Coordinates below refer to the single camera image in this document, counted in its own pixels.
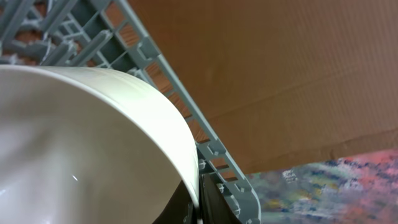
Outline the white bowl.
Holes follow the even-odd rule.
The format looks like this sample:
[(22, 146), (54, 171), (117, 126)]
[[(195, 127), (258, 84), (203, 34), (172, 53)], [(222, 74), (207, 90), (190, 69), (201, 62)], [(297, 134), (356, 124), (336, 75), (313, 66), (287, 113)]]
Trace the white bowl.
[(188, 124), (124, 72), (1, 66), (1, 222), (152, 223), (176, 188), (199, 208)]

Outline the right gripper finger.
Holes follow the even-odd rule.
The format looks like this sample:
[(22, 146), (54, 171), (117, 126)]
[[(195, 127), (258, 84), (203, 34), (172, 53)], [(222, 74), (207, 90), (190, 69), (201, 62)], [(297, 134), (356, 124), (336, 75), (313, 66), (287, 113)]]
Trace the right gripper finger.
[(181, 182), (154, 224), (241, 224), (210, 175), (200, 176), (199, 187), (198, 209)]

